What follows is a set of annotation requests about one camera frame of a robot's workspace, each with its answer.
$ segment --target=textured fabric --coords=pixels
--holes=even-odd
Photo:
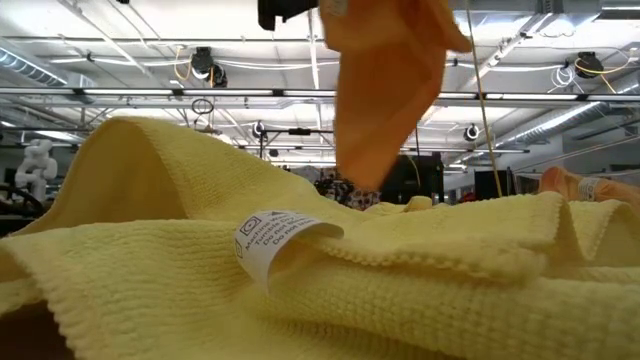
[[[468,52],[444,0],[320,0],[326,44],[341,53],[340,173],[377,189],[442,85],[447,50]]]
[[[585,178],[564,168],[552,167],[542,174],[539,191],[555,191],[567,200],[585,200],[580,184]],[[640,188],[608,179],[594,179],[594,201],[620,200],[640,214]]]
[[[351,210],[193,130],[111,119],[53,208],[0,241],[0,311],[45,299],[80,359],[640,358],[628,205],[427,203]],[[275,209],[345,236],[292,240],[267,296],[233,234]]]

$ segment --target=orange cloth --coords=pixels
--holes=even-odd
[[[336,109],[340,172],[377,188],[440,93],[446,52],[468,52],[443,0],[320,0],[330,49],[339,51]]]
[[[591,181],[594,185],[592,199],[587,199],[590,192],[584,188],[589,185],[585,181]],[[543,191],[560,193],[567,200],[598,202],[611,199],[619,200],[630,204],[634,211],[640,214],[640,188],[607,179],[591,180],[572,174],[560,167],[552,167],[542,174],[539,192]]]

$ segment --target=white ceiling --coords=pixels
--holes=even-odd
[[[135,10],[153,28],[149,28],[127,6],[117,4],[113,0],[81,0],[78,1],[84,15],[103,29],[110,37],[137,39],[138,31],[144,38],[155,39],[159,35],[162,39],[306,39],[309,37],[309,26],[306,14],[290,19],[286,24],[279,23],[277,31],[262,30],[257,22],[256,0],[132,0]],[[503,40],[513,37],[518,28],[526,22],[528,17],[506,24],[492,24],[485,28],[479,27],[477,39],[478,56],[482,60],[490,56]],[[316,32],[322,37],[322,24],[314,12],[313,24]],[[572,36],[557,38],[534,36],[523,41],[509,53],[500,66],[541,66],[562,64],[565,59],[575,59],[578,51],[595,51],[604,60],[607,67],[615,68],[625,64],[631,44],[640,39],[640,22],[637,21],[595,21],[587,22],[578,27]],[[33,37],[83,37],[100,40],[99,34],[71,12],[61,6],[56,0],[0,0],[0,34],[3,37],[33,36]],[[28,44],[15,42],[21,50],[39,57],[43,62],[54,59],[74,57],[77,50],[83,53],[91,52],[95,57],[112,57],[124,60],[120,54],[104,43],[68,43],[68,44]],[[142,43],[126,45],[124,49],[139,61],[173,60],[177,46],[143,46]],[[320,63],[337,61],[339,54],[327,49],[323,43],[316,45],[318,61]],[[231,60],[256,64],[310,64],[310,46],[306,42],[292,44],[270,43],[235,43],[219,44],[213,47],[213,55],[218,60]],[[450,59],[471,61],[470,54],[449,54]],[[635,71],[634,66],[627,70],[613,74],[611,80],[623,76],[629,71]],[[55,64],[62,70],[78,72],[93,79],[100,87],[158,87],[160,84],[143,75],[133,66],[122,66],[100,63],[100,67],[88,62]],[[229,87],[233,88],[298,88],[312,89],[314,87],[312,70],[310,68],[298,70],[249,70],[225,66],[228,74]],[[323,65],[319,68],[319,85],[321,89],[335,88],[338,65]],[[153,67],[154,76],[160,80],[162,86],[170,85],[170,80],[176,80],[173,66]],[[463,67],[449,67],[443,80],[443,90],[456,91],[460,86],[473,77],[473,69]],[[551,70],[535,72],[489,72],[483,79],[485,91],[500,92],[547,92],[555,86],[551,82]],[[402,86],[395,84],[394,79],[382,79],[385,86]],[[593,91],[603,85],[599,78],[593,80],[576,79],[584,91]],[[14,76],[0,72],[0,85],[24,85]],[[190,81],[187,87],[202,86],[201,83]],[[567,87],[555,92],[575,91],[577,88]],[[487,116],[490,124],[495,124],[495,132],[506,133],[542,113],[545,109],[514,109],[488,108]],[[79,111],[66,110],[68,116],[77,118]],[[299,104],[283,110],[243,109],[228,110],[241,126],[250,132],[249,125],[260,119],[265,124],[278,128],[314,127],[317,124],[315,105]],[[175,110],[162,109],[120,109],[111,114],[151,116],[166,121],[182,123],[184,120]],[[189,112],[189,118],[197,115]],[[332,105],[322,106],[322,123],[326,129],[331,128],[334,117]],[[228,119],[220,116],[216,111],[213,117],[214,125],[228,136],[240,140],[237,128],[230,126]],[[452,145],[464,146],[462,129],[470,123],[481,123],[481,112],[473,107],[433,108],[420,122],[420,141],[422,145]],[[298,136],[282,136],[278,143],[320,143],[317,136],[301,138]],[[305,157],[301,154],[292,156]]]

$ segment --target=white figure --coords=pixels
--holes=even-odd
[[[31,140],[16,171],[16,186],[20,188],[31,184],[31,195],[40,202],[46,198],[47,180],[58,175],[58,163],[49,157],[52,147],[51,140]]]

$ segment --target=ceiling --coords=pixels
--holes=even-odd
[[[81,0],[77,1],[77,5],[83,15],[110,38],[122,40],[122,49],[141,63],[153,64],[176,58],[186,60],[193,49],[182,50],[182,46],[192,44],[188,39],[200,39],[208,41],[214,59],[227,72],[229,88],[314,89],[313,53],[319,65],[317,88],[335,89],[336,86],[340,55],[327,49],[322,41],[322,22],[316,10],[311,14],[311,28],[317,35],[317,42],[313,45],[308,41],[311,28],[307,14],[284,24],[280,22],[275,32],[268,32],[258,25],[256,0],[132,0],[130,6],[113,0]],[[510,39],[515,38],[534,15],[527,11],[473,12],[479,63],[498,49],[506,48]],[[518,71],[489,71],[482,78],[483,89],[487,92],[526,93],[599,91],[597,89],[602,89],[604,85],[600,78],[575,78],[575,82],[558,87],[557,82],[556,85],[553,83],[557,69],[525,70],[562,65],[565,60],[573,61],[580,51],[595,51],[606,69],[627,65],[623,70],[612,73],[611,81],[636,70],[637,63],[629,58],[640,56],[632,50],[640,46],[637,40],[640,39],[640,21],[594,20],[597,14],[590,13],[569,15],[564,21],[553,23],[555,28],[548,25],[539,32],[532,32],[530,37],[509,49],[496,66]],[[465,16],[463,11],[455,12],[461,29],[468,31]],[[23,53],[50,65],[52,71],[83,74],[100,88],[208,87],[208,84],[193,77],[187,81],[180,80],[173,65],[147,67],[151,76],[143,74],[131,64],[123,65],[122,62],[127,60],[119,51],[104,42],[99,32],[56,0],[0,0],[0,34]],[[101,61],[83,61],[87,54]],[[449,61],[457,59],[460,63],[471,63],[473,60],[470,54],[450,53],[448,58]],[[298,68],[282,70],[282,65],[295,65]],[[187,68],[179,65],[177,71],[185,74]],[[446,69],[442,89],[475,92],[477,90],[473,83],[472,86],[465,86],[473,77],[473,68],[450,66]],[[0,70],[0,86],[33,86],[23,80],[20,76]],[[384,79],[384,83],[389,87],[402,86],[395,84],[394,79]],[[70,105],[50,110],[78,123],[80,121],[79,107]],[[272,129],[317,128],[320,123],[324,130],[331,130],[334,118],[331,103],[319,106],[299,103],[284,109],[233,108],[216,110],[211,117],[198,117],[189,110],[181,114],[171,108],[121,108],[108,115],[100,115],[101,110],[87,109],[86,116],[99,115],[95,124],[116,115],[137,115],[184,125],[186,115],[190,122],[199,118],[199,127],[213,122],[214,127],[238,143],[253,141],[247,139],[247,135],[250,136],[251,126],[257,120]],[[549,110],[540,106],[488,107],[486,115],[493,132],[500,136]],[[420,144],[468,147],[462,133],[471,123],[480,125],[481,119],[481,110],[476,106],[434,106],[418,124]],[[282,135],[273,142],[324,143],[325,140],[317,135]],[[281,154],[280,159],[326,160],[333,156],[333,151],[296,151]]]

